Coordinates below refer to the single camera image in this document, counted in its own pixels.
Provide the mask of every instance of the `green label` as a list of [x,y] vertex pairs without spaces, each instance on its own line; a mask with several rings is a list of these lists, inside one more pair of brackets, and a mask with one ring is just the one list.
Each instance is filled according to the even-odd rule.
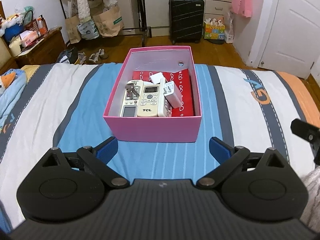
[[116,25],[118,22],[122,21],[122,17],[120,17],[119,19],[116,19],[114,22],[113,22],[113,25]]

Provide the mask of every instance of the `suitcase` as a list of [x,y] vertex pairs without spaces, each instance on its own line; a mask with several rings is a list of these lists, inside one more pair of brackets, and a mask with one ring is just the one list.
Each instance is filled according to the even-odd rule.
[[200,42],[204,18],[203,0],[169,0],[170,39]]

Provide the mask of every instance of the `pink box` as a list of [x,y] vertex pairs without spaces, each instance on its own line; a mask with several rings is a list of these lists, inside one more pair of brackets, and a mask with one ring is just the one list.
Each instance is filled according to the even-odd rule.
[[[133,71],[178,72],[189,69],[195,116],[120,117],[125,85]],[[103,118],[121,141],[195,142],[201,123],[200,96],[190,46],[158,46],[130,49],[111,91]]]

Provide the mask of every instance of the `pink bag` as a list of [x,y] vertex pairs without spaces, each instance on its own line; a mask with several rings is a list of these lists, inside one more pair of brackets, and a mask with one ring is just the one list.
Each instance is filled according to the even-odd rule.
[[244,17],[252,16],[252,0],[232,0],[232,11]]

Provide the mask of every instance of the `orange stripe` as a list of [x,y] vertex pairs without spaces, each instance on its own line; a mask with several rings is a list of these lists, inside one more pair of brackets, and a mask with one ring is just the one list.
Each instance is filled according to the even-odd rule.
[[296,96],[301,110],[308,123],[320,127],[320,112],[302,81],[286,72],[277,73],[287,82]]

